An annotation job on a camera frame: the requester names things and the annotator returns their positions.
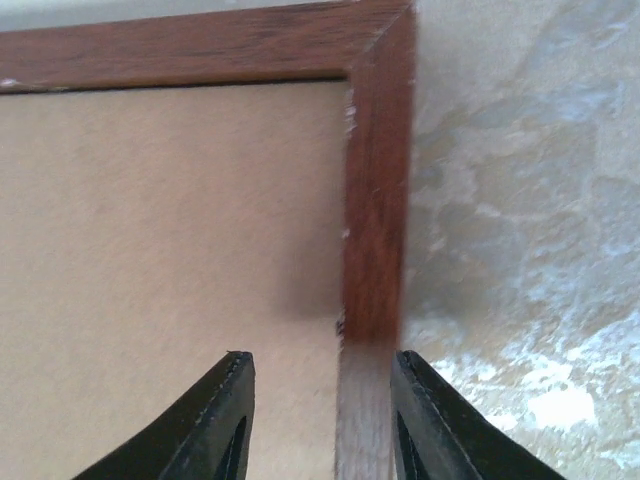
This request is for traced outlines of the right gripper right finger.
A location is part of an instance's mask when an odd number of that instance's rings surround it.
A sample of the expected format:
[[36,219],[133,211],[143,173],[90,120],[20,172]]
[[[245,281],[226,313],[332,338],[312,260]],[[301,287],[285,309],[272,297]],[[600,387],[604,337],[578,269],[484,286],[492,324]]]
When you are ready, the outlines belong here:
[[391,397],[399,479],[564,479],[494,427],[415,351],[396,353]]

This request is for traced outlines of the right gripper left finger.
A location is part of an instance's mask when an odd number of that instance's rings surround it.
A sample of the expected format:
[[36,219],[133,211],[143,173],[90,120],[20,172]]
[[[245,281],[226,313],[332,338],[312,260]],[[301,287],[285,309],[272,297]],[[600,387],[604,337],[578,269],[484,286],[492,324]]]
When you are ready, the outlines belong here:
[[253,356],[229,352],[156,420],[76,477],[242,480],[254,409]]

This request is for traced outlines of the brown wooden picture frame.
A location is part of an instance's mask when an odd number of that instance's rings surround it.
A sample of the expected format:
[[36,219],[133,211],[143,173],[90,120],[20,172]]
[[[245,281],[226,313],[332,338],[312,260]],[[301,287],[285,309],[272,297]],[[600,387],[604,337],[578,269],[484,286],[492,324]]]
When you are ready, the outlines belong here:
[[411,1],[337,1],[5,32],[3,94],[344,78],[345,239],[335,475],[388,479],[416,21]]

